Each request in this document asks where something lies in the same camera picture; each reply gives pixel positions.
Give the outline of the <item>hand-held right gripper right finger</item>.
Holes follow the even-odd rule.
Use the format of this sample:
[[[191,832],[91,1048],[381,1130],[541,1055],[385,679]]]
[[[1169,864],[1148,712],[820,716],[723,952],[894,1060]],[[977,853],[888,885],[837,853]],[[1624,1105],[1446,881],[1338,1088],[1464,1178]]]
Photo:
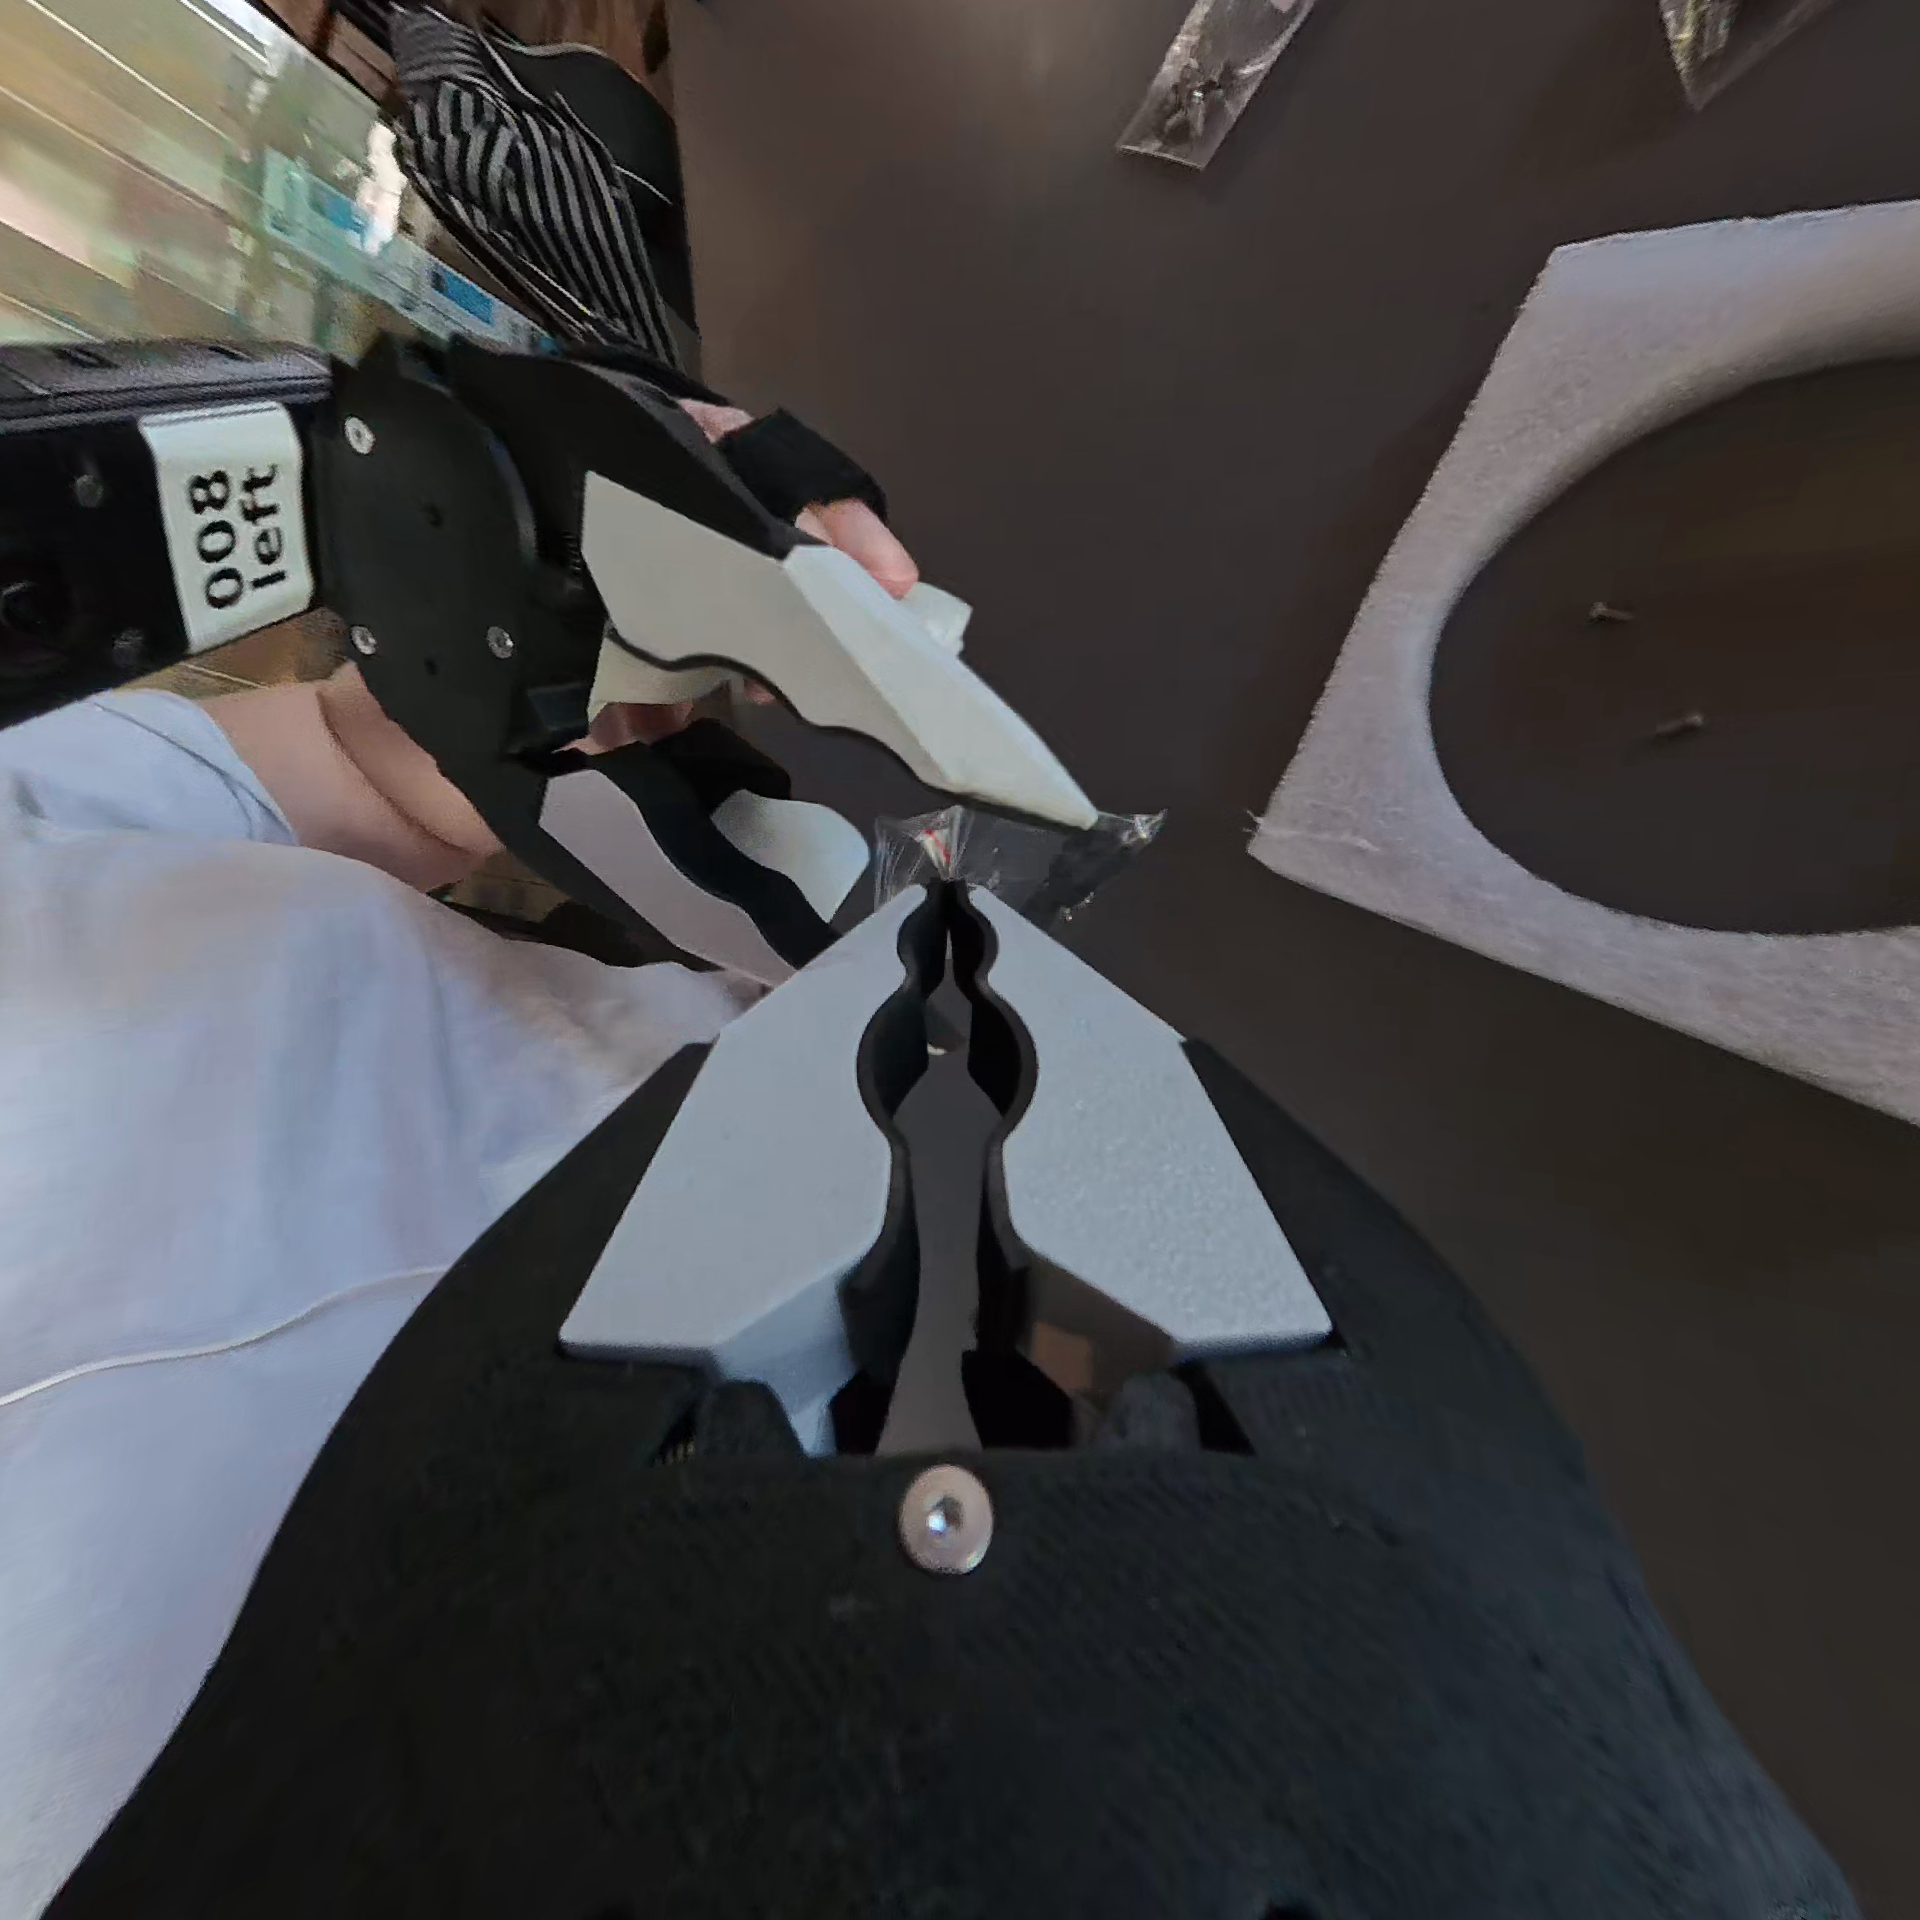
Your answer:
[[[996,1112],[976,1341],[1093,1374],[1299,1353],[1332,1339],[1184,1038],[987,893],[960,890],[968,1070]]]

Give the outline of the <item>person's left hand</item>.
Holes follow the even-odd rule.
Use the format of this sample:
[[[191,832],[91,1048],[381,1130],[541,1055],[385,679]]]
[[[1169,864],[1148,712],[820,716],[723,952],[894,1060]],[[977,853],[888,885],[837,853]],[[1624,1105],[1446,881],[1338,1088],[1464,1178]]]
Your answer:
[[[738,407],[682,399],[680,408],[699,429],[708,443],[725,444],[740,439],[755,418]],[[847,554],[894,600],[905,600],[920,583],[911,554],[894,535],[888,521],[859,498],[809,500],[794,516],[794,527],[823,545]]]

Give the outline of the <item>person's white shirt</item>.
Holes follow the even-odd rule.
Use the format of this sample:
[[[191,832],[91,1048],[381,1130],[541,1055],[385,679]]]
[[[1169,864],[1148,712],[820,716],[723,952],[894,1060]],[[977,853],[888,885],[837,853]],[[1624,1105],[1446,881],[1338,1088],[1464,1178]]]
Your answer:
[[[3,1917],[176,1732],[443,1273],[757,997],[301,847],[201,707],[3,732]]]

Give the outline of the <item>black white striped cloth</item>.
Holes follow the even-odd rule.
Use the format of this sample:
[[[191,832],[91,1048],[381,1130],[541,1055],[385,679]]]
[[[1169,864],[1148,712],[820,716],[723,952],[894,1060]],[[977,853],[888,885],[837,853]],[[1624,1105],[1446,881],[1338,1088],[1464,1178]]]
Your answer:
[[[437,224],[543,333],[696,376],[674,120],[612,55],[440,5],[389,13],[396,155]]]

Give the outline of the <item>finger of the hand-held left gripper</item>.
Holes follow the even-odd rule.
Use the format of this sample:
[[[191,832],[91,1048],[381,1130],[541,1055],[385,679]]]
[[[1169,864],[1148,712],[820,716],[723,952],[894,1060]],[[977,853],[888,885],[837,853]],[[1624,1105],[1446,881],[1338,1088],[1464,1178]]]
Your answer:
[[[693,701],[732,674],[953,800],[1063,831],[1096,825],[1039,734],[845,553],[803,542],[777,560],[589,476],[581,556],[609,629],[597,708]]]
[[[736,732],[567,755],[543,839],[672,948],[772,991],[834,940],[868,839]]]

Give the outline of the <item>scattered clear screw bags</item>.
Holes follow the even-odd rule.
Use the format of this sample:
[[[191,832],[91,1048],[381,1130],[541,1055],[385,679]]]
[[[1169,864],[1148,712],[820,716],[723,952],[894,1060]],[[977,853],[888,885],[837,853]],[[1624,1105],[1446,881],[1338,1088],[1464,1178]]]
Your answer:
[[[1325,10],[1317,3],[1195,3],[1116,153],[1201,173],[1268,75]],[[1682,99],[1698,113],[1835,8],[1833,3],[1655,3]]]

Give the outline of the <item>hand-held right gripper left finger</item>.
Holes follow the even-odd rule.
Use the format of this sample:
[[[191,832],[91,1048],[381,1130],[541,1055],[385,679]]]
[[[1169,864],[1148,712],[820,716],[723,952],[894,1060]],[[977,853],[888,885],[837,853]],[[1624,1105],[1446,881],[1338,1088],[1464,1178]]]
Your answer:
[[[807,1454],[884,1408],[918,1317],[897,1114],[923,1078],[945,901],[913,885],[728,1025],[692,1072],[557,1341],[765,1386]]]

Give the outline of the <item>person's left forearm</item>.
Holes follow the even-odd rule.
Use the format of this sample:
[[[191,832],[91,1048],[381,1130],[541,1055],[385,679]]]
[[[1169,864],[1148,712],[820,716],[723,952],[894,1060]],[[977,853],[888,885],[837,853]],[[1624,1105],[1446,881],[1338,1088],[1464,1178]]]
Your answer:
[[[228,691],[201,705],[299,847],[367,864],[422,894],[503,853],[433,759],[389,720],[355,664],[327,679]]]

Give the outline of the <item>dark brown desk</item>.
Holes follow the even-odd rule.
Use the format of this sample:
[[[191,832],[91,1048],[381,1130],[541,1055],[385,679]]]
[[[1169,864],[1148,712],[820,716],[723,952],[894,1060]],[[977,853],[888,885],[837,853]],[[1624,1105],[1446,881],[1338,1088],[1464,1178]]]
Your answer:
[[[1161,842],[1067,926],[1384,1193],[1588,1452],[1872,1917],[1916,1917],[1916,1130],[1245,853],[1548,255],[1916,195],[1916,5],[1685,108],[1655,5],[1320,5],[1214,162],[1188,5],[669,5],[708,380],[870,468]]]

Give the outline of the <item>small clear zip bag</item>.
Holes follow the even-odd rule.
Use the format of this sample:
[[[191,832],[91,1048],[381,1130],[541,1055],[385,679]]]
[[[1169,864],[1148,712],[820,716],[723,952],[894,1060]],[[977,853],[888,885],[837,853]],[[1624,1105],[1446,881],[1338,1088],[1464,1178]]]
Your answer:
[[[874,904],[918,886],[963,886],[1050,931],[1149,850],[1163,825],[1161,810],[1101,813],[1087,829],[1059,829],[969,805],[877,819]]]

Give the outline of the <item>white foam square with hole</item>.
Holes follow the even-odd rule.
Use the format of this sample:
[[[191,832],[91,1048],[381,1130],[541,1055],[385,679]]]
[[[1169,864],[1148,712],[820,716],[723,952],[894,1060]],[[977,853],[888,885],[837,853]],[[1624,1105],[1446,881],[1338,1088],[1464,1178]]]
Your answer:
[[[1456,805],[1431,661],[1480,568],[1631,440],[1916,353],[1917,204],[1556,249],[1361,598],[1249,857],[1295,885],[1916,1124],[1916,929],[1703,931],[1532,877]]]

